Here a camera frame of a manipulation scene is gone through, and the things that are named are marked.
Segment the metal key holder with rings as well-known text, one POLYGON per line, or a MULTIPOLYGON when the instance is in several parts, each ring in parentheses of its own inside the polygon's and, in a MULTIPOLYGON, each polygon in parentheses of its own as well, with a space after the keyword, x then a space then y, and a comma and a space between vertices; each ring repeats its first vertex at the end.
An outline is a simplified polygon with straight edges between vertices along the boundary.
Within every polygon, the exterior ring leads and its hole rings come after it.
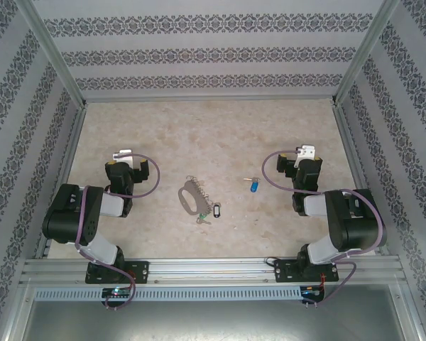
POLYGON ((212 203, 200 182, 194 176, 187 176, 184 185, 178 190, 178 199, 189 215, 209 215, 212 203))

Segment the grey metal sheet panel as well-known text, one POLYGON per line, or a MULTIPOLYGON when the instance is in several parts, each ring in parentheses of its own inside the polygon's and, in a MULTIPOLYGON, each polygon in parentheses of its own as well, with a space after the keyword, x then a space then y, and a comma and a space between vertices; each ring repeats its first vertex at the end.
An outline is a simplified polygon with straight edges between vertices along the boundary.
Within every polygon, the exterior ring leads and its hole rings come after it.
POLYGON ((24 341, 405 341, 388 307, 305 308, 291 301, 37 302, 24 341))

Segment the aluminium table side rail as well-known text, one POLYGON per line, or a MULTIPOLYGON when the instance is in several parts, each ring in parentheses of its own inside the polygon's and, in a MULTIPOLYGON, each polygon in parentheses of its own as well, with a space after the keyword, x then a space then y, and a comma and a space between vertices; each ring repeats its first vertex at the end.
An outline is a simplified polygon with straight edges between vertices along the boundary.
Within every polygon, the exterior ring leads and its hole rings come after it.
MULTIPOLYGON (((343 110, 340 106, 332 104, 332 113, 334 115, 334 120, 337 125, 337 130, 339 137, 341 139, 342 148, 344 149, 344 156, 346 158, 347 166, 349 169, 348 180, 340 180, 338 189, 360 189, 367 188, 365 181, 364 172, 361 169, 361 164, 359 163, 359 155, 356 152, 354 141, 351 136, 351 132, 346 122, 343 110)), ((349 251, 348 255, 352 256, 389 256, 391 253, 388 250, 386 243, 379 244, 372 251, 349 251)))
POLYGON ((75 157, 75 152, 77 149, 78 141, 82 131, 82 125, 84 124, 84 118, 87 113, 88 104, 85 103, 82 107, 77 110, 75 118, 72 121, 70 126, 68 139, 65 144, 64 153, 62 155, 62 160, 58 168, 58 176, 55 180, 53 191, 48 201, 48 208, 44 213, 43 217, 47 214, 50 206, 52 205, 53 200, 60 188, 60 186, 67 182, 72 168, 72 163, 75 157))

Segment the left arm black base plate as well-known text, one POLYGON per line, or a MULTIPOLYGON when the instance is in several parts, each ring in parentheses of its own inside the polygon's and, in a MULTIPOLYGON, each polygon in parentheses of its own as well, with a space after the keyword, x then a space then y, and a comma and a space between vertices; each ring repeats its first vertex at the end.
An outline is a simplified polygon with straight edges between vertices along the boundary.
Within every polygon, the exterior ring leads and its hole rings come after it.
MULTIPOLYGON (((132 276, 136 284, 145 284, 148 280, 149 263, 147 261, 125 261, 121 270, 132 276)), ((85 275, 86 284, 130 284, 127 276, 104 266, 88 263, 85 275)))

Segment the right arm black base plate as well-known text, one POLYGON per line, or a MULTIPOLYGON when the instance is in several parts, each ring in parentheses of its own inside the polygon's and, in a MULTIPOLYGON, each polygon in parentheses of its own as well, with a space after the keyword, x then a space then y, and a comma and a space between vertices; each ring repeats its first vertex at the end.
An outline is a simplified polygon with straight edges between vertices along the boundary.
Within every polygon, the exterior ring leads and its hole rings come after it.
POLYGON ((277 259, 274 261, 275 280, 277 283, 317 283, 322 276, 326 282, 337 282, 339 275, 332 264, 302 265, 296 259, 277 259))

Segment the aluminium frame post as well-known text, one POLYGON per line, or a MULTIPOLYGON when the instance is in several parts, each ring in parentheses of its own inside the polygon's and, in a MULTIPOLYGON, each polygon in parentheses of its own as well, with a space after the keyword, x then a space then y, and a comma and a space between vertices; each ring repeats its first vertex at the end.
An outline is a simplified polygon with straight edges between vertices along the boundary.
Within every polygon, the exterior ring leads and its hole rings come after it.
POLYGON ((333 105, 338 107, 347 96, 349 89, 358 77, 358 74, 375 46, 380 34, 386 27, 387 22, 393 15, 395 8, 400 0, 383 0, 379 10, 373 17, 364 39, 362 40, 355 56, 352 58, 351 64, 345 72, 340 82, 337 92, 333 96, 333 105))
POLYGON ((14 0, 18 10, 22 13, 30 29, 34 33, 45 55, 60 77, 64 87, 67 89, 72 100, 80 107, 86 103, 75 78, 72 76, 67 63, 58 50, 44 20, 40 17, 32 0, 14 0))

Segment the aluminium mounting rail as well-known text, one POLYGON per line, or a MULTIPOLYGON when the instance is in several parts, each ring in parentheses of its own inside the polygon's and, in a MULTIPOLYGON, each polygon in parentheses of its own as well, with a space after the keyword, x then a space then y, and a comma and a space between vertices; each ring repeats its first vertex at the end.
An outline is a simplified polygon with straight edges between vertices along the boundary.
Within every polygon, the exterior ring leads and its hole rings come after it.
MULTIPOLYGON (((397 256, 357 256, 349 284, 405 283, 397 256)), ((275 273, 263 258, 149 259, 147 286, 273 285, 275 273)), ((30 286, 83 286, 87 261, 82 259, 30 259, 18 283, 30 286)))

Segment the aluminium lower frame beam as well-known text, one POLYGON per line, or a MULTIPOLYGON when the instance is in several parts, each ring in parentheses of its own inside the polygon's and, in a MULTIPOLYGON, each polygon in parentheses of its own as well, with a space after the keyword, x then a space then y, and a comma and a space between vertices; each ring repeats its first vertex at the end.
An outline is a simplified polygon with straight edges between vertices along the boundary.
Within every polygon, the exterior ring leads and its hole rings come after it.
POLYGON ((29 283, 19 284, 0 332, 0 341, 23 341, 31 315, 35 289, 29 283))
POLYGON ((390 291, 404 341, 426 341, 425 331, 408 284, 392 285, 390 291))

